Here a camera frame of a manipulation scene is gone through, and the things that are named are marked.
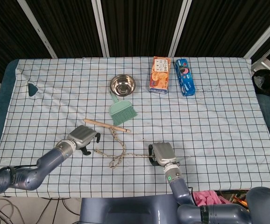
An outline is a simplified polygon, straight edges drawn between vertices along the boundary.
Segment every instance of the metal bowl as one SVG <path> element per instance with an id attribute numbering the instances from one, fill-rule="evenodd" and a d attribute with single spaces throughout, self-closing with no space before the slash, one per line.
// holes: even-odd
<path id="1" fill-rule="evenodd" d="M 128 75 L 115 76 L 110 82 L 111 91 L 120 97 L 130 95 L 136 87 L 135 80 Z"/>

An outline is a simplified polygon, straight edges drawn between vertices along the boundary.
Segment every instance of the blue snack box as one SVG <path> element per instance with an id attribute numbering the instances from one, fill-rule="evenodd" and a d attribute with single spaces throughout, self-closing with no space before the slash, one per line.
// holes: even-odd
<path id="1" fill-rule="evenodd" d="M 195 94 L 195 87 L 192 74 L 188 67 L 186 59 L 178 59 L 176 61 L 176 73 L 180 82 L 180 87 L 183 96 L 192 96 Z"/>

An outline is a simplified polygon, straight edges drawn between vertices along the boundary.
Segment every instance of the pink towel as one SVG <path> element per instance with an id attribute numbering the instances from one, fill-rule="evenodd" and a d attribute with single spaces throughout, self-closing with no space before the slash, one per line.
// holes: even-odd
<path id="1" fill-rule="evenodd" d="M 199 192 L 194 192 L 193 197 L 198 206 L 209 205 L 209 204 L 227 204 L 230 203 L 228 200 L 221 196 L 217 196 L 216 192 L 213 190 L 204 190 Z"/>

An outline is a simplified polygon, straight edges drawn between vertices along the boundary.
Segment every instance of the brush bristles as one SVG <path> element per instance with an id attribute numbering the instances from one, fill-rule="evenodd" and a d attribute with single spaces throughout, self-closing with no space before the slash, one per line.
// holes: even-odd
<path id="1" fill-rule="evenodd" d="M 123 109 L 120 112 L 117 112 L 113 115 L 111 115 L 111 118 L 114 122 L 114 125 L 120 125 L 124 123 L 127 120 L 132 119 L 133 117 L 137 116 L 136 111 L 133 109 L 133 107 L 127 107 L 126 109 Z"/>

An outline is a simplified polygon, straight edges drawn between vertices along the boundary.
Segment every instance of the wooden stick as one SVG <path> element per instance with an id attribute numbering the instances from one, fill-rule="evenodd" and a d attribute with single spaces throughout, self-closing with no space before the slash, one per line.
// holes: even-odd
<path id="1" fill-rule="evenodd" d="M 129 130 L 129 129 L 125 129 L 125 128 L 122 128 L 122 127 L 117 127 L 117 126 L 101 123 L 101 122 L 98 122 L 98 121 L 95 121 L 95 120 L 84 119 L 84 121 L 87 122 L 87 123 L 90 123 L 90 124 L 97 125 L 97 126 L 112 128 L 114 130 L 121 131 L 121 132 L 127 132 L 127 133 L 131 132 L 131 130 Z"/>

